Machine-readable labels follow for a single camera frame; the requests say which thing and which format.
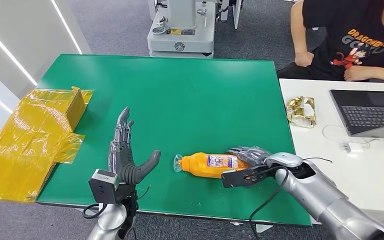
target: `plastic bottle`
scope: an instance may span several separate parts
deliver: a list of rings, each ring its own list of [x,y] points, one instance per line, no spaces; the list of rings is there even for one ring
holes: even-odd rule
[[[198,177],[221,179],[222,173],[232,169],[243,170],[249,165],[234,155],[206,154],[198,152],[190,156],[177,154],[174,157],[174,171],[189,172]]]

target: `gray robotic hand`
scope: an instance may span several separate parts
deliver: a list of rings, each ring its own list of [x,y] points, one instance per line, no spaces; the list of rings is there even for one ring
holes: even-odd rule
[[[120,183],[136,185],[157,166],[161,152],[154,150],[148,161],[136,166],[131,148],[133,120],[127,123],[130,109],[126,107],[118,116],[114,139],[109,144],[108,169],[118,175]]]

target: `black t-shirt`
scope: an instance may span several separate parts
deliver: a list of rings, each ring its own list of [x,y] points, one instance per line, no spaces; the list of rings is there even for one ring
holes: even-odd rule
[[[353,65],[384,68],[384,0],[304,0],[307,28],[326,27],[309,68],[320,80],[343,80]]]

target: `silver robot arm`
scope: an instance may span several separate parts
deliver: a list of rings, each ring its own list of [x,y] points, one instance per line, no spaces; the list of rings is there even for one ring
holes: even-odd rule
[[[352,204],[311,161],[294,154],[253,147],[234,147],[228,154],[251,165],[221,175],[225,188],[251,186],[274,177],[336,240],[384,240],[384,224]]]
[[[89,180],[93,197],[100,203],[98,213],[83,217],[98,218],[88,240],[123,240],[129,237],[135,223],[137,202],[136,185],[159,163],[161,152],[155,150],[142,165],[136,166],[131,148],[133,121],[127,122],[130,109],[126,107],[118,116],[114,138],[109,143],[108,170],[97,169]]]
[[[288,153],[277,153],[267,158],[266,162],[278,164],[296,163],[298,174],[289,171],[283,189],[290,193],[307,212],[332,234],[336,240],[384,240],[384,224],[368,216],[352,204],[320,169],[311,161],[302,160]],[[285,179],[286,170],[278,169],[275,179],[278,184]]]

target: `power adapter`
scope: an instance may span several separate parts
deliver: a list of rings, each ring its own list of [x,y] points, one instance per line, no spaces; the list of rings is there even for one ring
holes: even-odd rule
[[[362,144],[359,142],[344,143],[343,149],[345,149],[348,154],[361,154],[364,151]]]

